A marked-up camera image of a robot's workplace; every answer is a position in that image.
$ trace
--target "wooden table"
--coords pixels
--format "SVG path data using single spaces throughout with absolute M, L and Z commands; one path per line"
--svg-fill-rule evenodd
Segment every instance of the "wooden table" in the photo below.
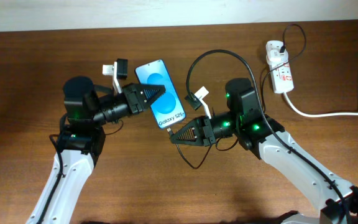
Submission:
M 289 93 L 302 111 L 357 111 L 358 21 L 301 22 L 307 50 L 291 64 L 295 89 Z M 134 69 L 162 58 L 179 96 L 186 95 L 189 66 L 211 49 L 243 56 L 256 79 L 267 64 L 265 44 L 281 39 L 288 23 L 130 29 L 56 30 L 0 33 L 0 223 L 24 223 L 39 199 L 55 151 L 48 135 L 58 132 L 63 84 L 84 75 L 111 86 L 102 64 L 129 60 Z M 296 29 L 287 34 L 290 55 L 303 44 Z M 191 89 L 209 90 L 205 98 L 216 113 L 227 111 L 224 84 L 249 77 L 236 59 L 216 54 L 193 72 Z M 267 114 L 337 175 L 358 185 L 358 116 L 304 118 L 265 89 Z M 203 114 L 182 101 L 187 118 Z M 240 146 L 213 149 L 193 170 L 179 156 L 168 134 L 147 111 L 124 118 L 124 128 L 107 137 L 98 164 L 85 184 L 71 222 L 217 223 L 276 217 L 290 210 L 317 215 L 309 201 L 279 171 Z M 106 132 L 117 126 L 107 125 Z M 221 147 L 229 146 L 227 139 Z M 197 164 L 206 148 L 183 146 Z

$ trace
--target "power strip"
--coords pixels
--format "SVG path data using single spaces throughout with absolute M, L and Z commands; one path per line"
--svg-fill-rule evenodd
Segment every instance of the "power strip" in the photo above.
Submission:
M 287 50 L 284 53 L 280 53 L 280 49 L 283 46 L 283 42 L 279 40 L 270 40 L 266 44 L 266 61 L 270 68 L 270 75 L 272 76 L 273 89 L 275 93 L 286 93 L 293 90 L 292 74 L 290 70 L 290 64 L 288 61 Z

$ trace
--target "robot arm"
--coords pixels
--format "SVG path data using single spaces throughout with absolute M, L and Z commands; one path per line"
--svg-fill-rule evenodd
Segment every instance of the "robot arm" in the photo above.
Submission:
M 84 155 L 77 150 L 64 150 L 62 152 L 64 161 L 61 181 L 57 185 L 55 193 L 50 201 L 48 210 L 44 216 L 44 223 L 68 223 L 73 214 L 75 204 L 80 196 L 86 180 L 92 174 L 94 165 L 91 154 Z M 59 160 L 55 154 L 52 171 L 49 175 L 48 182 L 40 196 L 34 211 L 31 213 L 27 223 L 37 223 L 44 206 L 47 203 L 49 193 L 56 182 L 59 172 Z
M 115 69 L 126 71 L 122 64 L 127 65 L 115 63 Z M 102 152 L 106 137 L 102 125 L 143 112 L 165 93 L 163 85 L 131 83 L 121 89 L 115 83 L 116 95 L 108 88 L 93 85 L 87 77 L 75 77 L 65 83 L 69 125 L 64 125 L 63 119 L 54 143 L 57 153 L 52 171 L 28 224 L 69 223 L 80 192 Z M 98 98 L 96 90 L 106 91 L 107 95 Z
M 255 90 L 247 78 L 230 80 L 226 84 L 226 94 L 229 96 L 228 112 L 214 115 L 211 119 L 207 116 L 195 118 L 175 134 L 170 133 L 171 142 L 210 146 L 219 138 L 229 138 L 235 134 L 245 150 L 250 150 L 258 159 L 280 171 L 303 193 L 315 209 L 320 210 L 320 218 L 317 220 L 299 214 L 283 223 L 338 223 L 340 220 L 341 223 L 346 223 L 342 203 L 346 203 L 351 212 L 357 214 L 355 218 L 358 218 L 358 188 L 319 163 L 295 142 L 281 124 L 265 115 L 273 132 L 284 143 L 292 146 L 293 151 L 284 147 L 265 125 L 257 105 Z M 334 185 L 344 197 L 344 202 L 324 177 L 294 151 L 334 181 Z

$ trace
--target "phone screen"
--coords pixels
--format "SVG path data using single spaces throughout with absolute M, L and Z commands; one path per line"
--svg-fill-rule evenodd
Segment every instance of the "phone screen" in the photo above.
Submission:
M 137 67 L 135 72 L 141 84 L 165 86 L 165 93 L 151 105 L 154 118 L 161 129 L 185 119 L 185 110 L 161 59 Z

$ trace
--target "white bracket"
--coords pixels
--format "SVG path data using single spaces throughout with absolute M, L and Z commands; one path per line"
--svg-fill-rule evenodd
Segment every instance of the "white bracket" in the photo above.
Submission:
M 203 98 L 208 95 L 208 93 L 209 91 L 205 87 L 201 87 L 194 95 L 203 105 L 205 114 L 211 119 L 211 113 L 209 112 L 208 105 L 203 101 Z
M 122 89 L 119 86 L 117 79 L 117 62 L 114 62 L 114 65 L 103 65 L 102 74 L 112 76 L 112 87 L 117 94 L 122 93 Z

